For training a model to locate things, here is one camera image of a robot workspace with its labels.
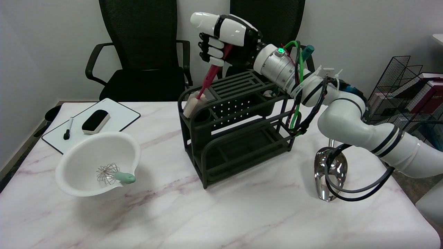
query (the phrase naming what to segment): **black rack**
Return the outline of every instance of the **black rack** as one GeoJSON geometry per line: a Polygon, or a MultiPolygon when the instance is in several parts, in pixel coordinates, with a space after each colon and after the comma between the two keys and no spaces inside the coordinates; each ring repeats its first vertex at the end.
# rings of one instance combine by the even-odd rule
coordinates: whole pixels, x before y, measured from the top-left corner
{"type": "Polygon", "coordinates": [[[180,96],[183,143],[203,188],[292,149],[294,137],[282,122],[290,113],[284,112],[289,96],[263,96],[264,91],[275,88],[274,83],[263,82],[253,72],[214,81],[205,90],[214,99],[190,119],[183,114],[185,96],[201,87],[180,96]],[[280,114],[267,118],[278,101],[283,101],[280,114]],[[256,119],[237,124],[252,117],[256,119]]]}
{"type": "MultiPolygon", "coordinates": [[[[409,131],[419,122],[441,120],[443,105],[437,107],[432,113],[424,112],[422,109],[427,106],[428,101],[421,110],[411,111],[411,104],[423,97],[420,90],[426,86],[427,82],[424,84],[417,83],[412,90],[409,90],[408,94],[405,94],[406,91],[404,91],[404,94],[397,94],[412,80],[419,81],[421,79],[419,75],[423,66],[408,65],[410,58],[410,56],[392,57],[380,77],[368,99],[371,109],[368,122],[370,125],[393,123],[401,129],[409,131]]],[[[431,145],[418,130],[414,131],[412,135],[431,145]]]]}

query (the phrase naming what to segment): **chair seat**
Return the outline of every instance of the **chair seat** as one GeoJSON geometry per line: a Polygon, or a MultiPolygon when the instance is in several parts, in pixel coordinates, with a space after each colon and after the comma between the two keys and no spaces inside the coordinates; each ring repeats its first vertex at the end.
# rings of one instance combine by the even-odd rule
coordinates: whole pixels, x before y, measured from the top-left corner
{"type": "Polygon", "coordinates": [[[177,101],[185,90],[183,68],[117,70],[100,94],[100,100],[117,102],[177,101]]]}

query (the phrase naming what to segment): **brush head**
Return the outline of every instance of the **brush head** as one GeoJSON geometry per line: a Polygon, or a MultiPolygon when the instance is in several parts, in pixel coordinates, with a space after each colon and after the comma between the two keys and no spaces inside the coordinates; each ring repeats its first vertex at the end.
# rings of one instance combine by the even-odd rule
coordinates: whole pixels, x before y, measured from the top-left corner
{"type": "Polygon", "coordinates": [[[192,93],[189,96],[188,101],[186,102],[185,108],[183,109],[183,115],[185,115],[185,117],[187,118],[192,117],[192,115],[207,102],[206,96],[204,94],[202,94],[200,99],[196,98],[197,95],[198,92],[192,93]]]}

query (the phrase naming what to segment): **cylindrical joint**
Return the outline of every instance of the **cylindrical joint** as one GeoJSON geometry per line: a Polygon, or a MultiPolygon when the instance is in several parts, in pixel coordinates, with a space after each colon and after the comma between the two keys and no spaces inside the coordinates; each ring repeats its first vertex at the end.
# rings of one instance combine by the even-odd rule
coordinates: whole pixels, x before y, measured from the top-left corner
{"type": "Polygon", "coordinates": [[[285,92],[289,92],[289,86],[293,85],[296,72],[290,58],[278,50],[269,55],[261,68],[261,74],[285,92]]]}

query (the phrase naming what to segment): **whiteboard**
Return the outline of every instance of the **whiteboard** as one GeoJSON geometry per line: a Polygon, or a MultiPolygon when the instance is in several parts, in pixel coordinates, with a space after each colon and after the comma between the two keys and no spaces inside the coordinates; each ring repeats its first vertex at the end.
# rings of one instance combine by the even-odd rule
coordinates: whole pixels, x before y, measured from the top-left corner
{"type": "Polygon", "coordinates": [[[74,120],[72,122],[70,138],[68,140],[63,139],[63,135],[65,134],[66,129],[68,129],[68,120],[66,120],[63,124],[43,135],[43,141],[47,142],[58,152],[62,154],[66,153],[69,149],[81,143],[87,137],[93,136],[84,134],[82,131],[82,125],[95,111],[100,109],[107,111],[110,115],[110,119],[101,128],[100,132],[121,132],[140,117],[140,113],[106,98],[73,117],[74,120]]]}

